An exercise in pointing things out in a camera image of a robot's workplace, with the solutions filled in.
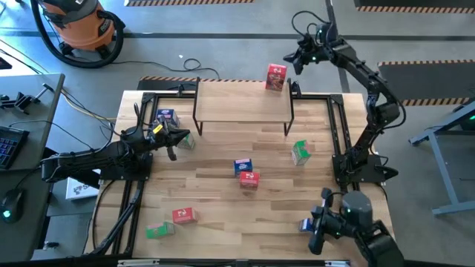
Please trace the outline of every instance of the shop vacuum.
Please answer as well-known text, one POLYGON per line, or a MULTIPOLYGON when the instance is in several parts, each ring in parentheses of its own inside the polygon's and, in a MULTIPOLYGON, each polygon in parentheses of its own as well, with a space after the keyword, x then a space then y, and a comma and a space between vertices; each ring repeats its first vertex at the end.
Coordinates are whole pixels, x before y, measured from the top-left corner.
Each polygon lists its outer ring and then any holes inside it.
POLYGON ((62 62, 83 68, 98 68, 112 63, 124 43, 125 24, 112 12, 105 11, 98 0, 30 0, 38 31, 48 50, 62 62), (49 19, 63 42, 56 49, 50 40, 42 15, 49 19), (115 40, 112 50, 108 45, 115 40), (73 50, 99 53, 101 60, 84 62, 74 59, 73 50))

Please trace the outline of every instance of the vacuum hose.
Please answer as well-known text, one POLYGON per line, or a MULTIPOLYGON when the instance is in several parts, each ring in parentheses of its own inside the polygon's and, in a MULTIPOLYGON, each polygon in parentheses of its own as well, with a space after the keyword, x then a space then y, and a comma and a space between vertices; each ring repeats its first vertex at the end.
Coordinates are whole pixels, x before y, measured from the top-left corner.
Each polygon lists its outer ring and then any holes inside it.
POLYGON ((46 32, 45 26, 43 25, 42 17, 39 11, 39 3, 37 2, 37 0, 30 0, 30 2, 31 10, 33 11, 33 17, 35 19, 36 26, 38 27, 39 34, 41 35, 43 42, 45 43, 48 50, 57 59, 74 67, 98 68, 109 65, 119 56, 120 51, 122 50, 122 46, 124 44, 124 24, 114 13, 101 10, 97 12, 98 17, 112 20, 114 22, 114 27, 117 31, 116 44, 114 49, 111 51, 111 55, 107 59, 102 59, 97 62, 81 62, 68 58, 54 47, 54 44, 48 36, 48 33, 46 32))

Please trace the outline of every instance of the red box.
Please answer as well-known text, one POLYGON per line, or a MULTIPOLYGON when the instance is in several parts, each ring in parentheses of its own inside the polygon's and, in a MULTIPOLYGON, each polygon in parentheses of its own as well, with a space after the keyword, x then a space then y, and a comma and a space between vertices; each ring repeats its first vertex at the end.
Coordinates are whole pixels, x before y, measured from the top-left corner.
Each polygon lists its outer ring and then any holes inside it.
POLYGON ((259 173, 243 171, 239 176, 239 183, 241 188, 258 189, 259 173))
POLYGON ((172 211, 171 215, 173 216, 173 223, 176 224, 194 223, 197 221, 193 208, 177 209, 172 211))
POLYGON ((269 64, 269 70, 267 71, 266 89, 282 91, 286 74, 286 66, 269 64))

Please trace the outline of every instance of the yellow and black tape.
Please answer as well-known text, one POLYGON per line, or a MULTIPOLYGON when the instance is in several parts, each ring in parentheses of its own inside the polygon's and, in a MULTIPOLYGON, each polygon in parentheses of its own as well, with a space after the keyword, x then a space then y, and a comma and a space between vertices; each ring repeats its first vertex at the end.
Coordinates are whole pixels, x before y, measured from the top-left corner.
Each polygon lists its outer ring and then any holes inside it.
POLYGON ((403 12, 403 13, 457 13, 473 14, 475 8, 472 7, 357 7, 363 12, 403 12))
MULTIPOLYGON (((140 81, 196 82, 196 78, 144 76, 140 81)), ((201 82, 263 82, 244 79, 200 79, 201 82)))
POLYGON ((469 98, 445 98, 445 99, 405 99, 402 104, 406 107, 431 106, 431 105, 461 105, 468 102, 469 98))
POLYGON ((156 7, 190 4, 249 4, 254 0, 127 0, 126 7, 156 7))
POLYGON ((422 64, 457 64, 457 63, 474 63, 473 59, 455 59, 455 60, 413 60, 413 61, 397 61, 397 62, 379 62, 378 66, 386 65, 422 65, 422 64))

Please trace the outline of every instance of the gray floor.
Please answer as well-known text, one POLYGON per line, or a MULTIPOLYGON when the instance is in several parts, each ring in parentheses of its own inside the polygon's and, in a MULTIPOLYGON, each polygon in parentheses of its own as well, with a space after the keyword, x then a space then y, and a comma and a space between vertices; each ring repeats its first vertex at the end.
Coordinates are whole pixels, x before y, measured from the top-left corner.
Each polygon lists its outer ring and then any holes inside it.
MULTIPOLYGON (((122 92, 134 90, 141 76, 182 76, 151 65, 112 65, 100 70, 82 70, 62 64, 53 58, 38 37, 11 36, 19 30, 35 30, 30 8, 20 8, 7 1, 0 15, 0 36, 49 72, 66 74, 66 88, 87 107, 114 117, 122 92)), ((299 10, 312 10, 327 19, 324 0, 259 0, 255 4, 222 4, 188 7, 123 7, 122 1, 102 0, 102 4, 121 17, 132 33, 274 33, 284 39, 126 39, 122 60, 156 61, 181 68, 184 59, 199 59, 204 67, 213 67, 222 78, 263 79, 270 62, 283 64, 281 58, 293 52, 295 40, 290 19, 299 10)), ((353 1, 333 1, 341 33, 345 35, 395 36, 473 36, 475 15, 359 13, 353 1)), ((304 27, 309 16, 297 19, 304 27)), ((369 42, 350 41, 361 59, 376 68, 378 62, 401 60, 475 59, 473 42, 369 42)), ((183 76, 214 78, 212 72, 185 73, 183 76)), ((295 79, 291 70, 289 76, 295 79)), ((365 93, 356 80, 349 77, 350 90, 365 93)), ((338 71, 330 64, 313 65, 298 77, 305 91, 341 92, 338 71)), ((475 211, 433 217, 430 210, 448 204, 448 196, 428 144, 413 148, 407 139, 423 131, 451 112, 453 107, 411 107, 408 121, 390 130, 376 141, 381 154, 390 157, 389 165, 400 175, 387 184, 389 206, 396 239, 404 255, 412 260, 473 265, 475 261, 475 211)), ((105 139, 99 123, 71 109, 61 99, 55 122, 72 131, 93 146, 105 139)), ((57 151, 85 149, 53 129, 49 146, 57 151)), ((465 199, 473 199, 475 182, 464 182, 460 190, 465 199)), ((65 244, 62 250, 39 251, 34 258, 66 257, 82 251, 90 212, 77 208, 68 215, 52 220, 47 238, 65 244), (74 234, 59 234, 58 228, 71 228, 74 234)))

